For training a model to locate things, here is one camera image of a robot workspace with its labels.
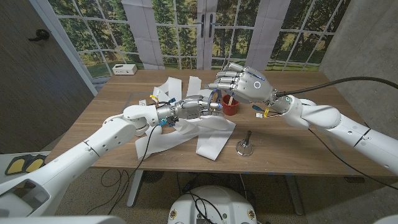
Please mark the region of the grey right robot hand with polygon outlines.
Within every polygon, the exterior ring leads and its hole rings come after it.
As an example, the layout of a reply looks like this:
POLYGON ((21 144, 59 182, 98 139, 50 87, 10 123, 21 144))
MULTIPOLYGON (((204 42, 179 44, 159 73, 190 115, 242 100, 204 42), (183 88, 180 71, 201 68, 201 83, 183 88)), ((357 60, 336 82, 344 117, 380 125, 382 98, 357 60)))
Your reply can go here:
POLYGON ((205 88, 224 90, 241 103, 264 103, 282 114, 295 103, 293 96, 277 96, 277 91, 261 72, 233 62, 218 72, 216 80, 205 88))

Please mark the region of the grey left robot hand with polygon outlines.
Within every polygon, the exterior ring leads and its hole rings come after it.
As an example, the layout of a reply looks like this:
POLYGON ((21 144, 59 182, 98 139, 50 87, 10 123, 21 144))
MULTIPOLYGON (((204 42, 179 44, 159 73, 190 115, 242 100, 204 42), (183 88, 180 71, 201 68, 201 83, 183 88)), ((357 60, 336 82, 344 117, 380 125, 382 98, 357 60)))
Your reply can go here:
POLYGON ((177 102, 161 102, 157 107, 159 126, 174 126, 180 119, 194 119, 202 115, 217 115, 222 111, 220 100, 202 95, 188 96, 177 102))

